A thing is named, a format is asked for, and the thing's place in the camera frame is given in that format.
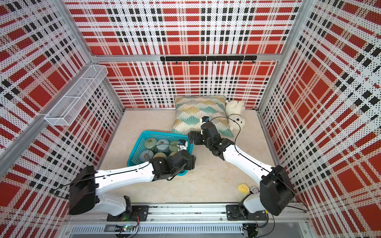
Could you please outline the blue grey tea canister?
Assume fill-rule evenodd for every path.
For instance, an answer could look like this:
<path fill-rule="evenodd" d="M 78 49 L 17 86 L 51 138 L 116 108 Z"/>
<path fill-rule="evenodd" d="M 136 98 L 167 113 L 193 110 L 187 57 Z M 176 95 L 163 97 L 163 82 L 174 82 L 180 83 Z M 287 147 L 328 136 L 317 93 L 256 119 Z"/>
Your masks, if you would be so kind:
<path fill-rule="evenodd" d="M 140 161 L 142 163 L 148 162 L 154 157 L 154 152 L 152 150 L 145 150 L 140 153 Z"/>

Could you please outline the dark green tea canister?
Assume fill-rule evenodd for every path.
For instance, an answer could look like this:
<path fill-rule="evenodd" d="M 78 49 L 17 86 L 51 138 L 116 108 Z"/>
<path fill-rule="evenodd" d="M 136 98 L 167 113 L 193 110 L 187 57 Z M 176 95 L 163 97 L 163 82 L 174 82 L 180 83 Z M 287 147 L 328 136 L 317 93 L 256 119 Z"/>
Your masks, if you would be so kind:
<path fill-rule="evenodd" d="M 144 142 L 144 147 L 147 149 L 147 150 L 152 150 L 152 151 L 155 151 L 157 149 L 156 147 L 157 145 L 157 139 L 156 138 L 148 138 L 147 140 L 145 140 Z"/>

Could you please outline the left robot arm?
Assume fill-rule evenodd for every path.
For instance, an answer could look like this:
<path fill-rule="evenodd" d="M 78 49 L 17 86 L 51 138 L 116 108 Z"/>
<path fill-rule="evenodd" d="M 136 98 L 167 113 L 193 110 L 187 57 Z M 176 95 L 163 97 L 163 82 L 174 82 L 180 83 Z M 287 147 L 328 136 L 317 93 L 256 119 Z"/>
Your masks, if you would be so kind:
<path fill-rule="evenodd" d="M 95 170 L 87 166 L 77 174 L 69 185 L 70 215 L 79 215 L 91 210 L 107 212 L 116 217 L 130 210 L 128 196 L 116 197 L 108 192 L 123 186 L 172 180 L 183 170 L 195 168 L 196 157 L 186 150 L 173 156 L 153 158 L 142 164 L 114 170 Z"/>

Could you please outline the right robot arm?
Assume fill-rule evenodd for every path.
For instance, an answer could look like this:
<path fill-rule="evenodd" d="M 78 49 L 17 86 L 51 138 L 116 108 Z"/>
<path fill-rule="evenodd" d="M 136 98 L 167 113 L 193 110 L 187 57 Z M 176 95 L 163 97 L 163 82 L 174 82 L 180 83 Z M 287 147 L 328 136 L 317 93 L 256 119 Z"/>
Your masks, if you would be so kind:
<path fill-rule="evenodd" d="M 189 132 L 188 138 L 191 144 L 204 145 L 214 156 L 235 165 L 260 186 L 257 193 L 250 193 L 240 202 L 243 215 L 267 211 L 278 216 L 294 199 L 284 167 L 273 167 L 250 156 L 235 142 L 222 138 L 212 122 L 203 123 L 200 132 Z"/>

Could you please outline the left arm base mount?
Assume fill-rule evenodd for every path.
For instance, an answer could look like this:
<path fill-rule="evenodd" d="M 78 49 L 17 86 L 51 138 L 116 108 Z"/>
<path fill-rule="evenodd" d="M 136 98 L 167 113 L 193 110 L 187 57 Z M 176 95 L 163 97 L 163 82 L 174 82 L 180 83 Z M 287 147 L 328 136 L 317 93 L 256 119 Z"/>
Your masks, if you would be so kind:
<path fill-rule="evenodd" d="M 132 211 L 125 211 L 121 215 L 108 215 L 107 222 L 145 222 L 148 216 L 149 206 L 135 205 L 132 206 Z"/>

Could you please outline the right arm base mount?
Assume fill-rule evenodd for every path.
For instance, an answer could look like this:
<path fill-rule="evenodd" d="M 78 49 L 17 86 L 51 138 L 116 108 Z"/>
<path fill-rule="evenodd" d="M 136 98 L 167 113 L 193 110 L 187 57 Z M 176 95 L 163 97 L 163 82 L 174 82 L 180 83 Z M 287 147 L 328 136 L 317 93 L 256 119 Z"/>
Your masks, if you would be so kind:
<path fill-rule="evenodd" d="M 243 205 L 226 205 L 226 215 L 228 221 L 266 221 L 267 214 L 264 211 L 250 213 Z"/>

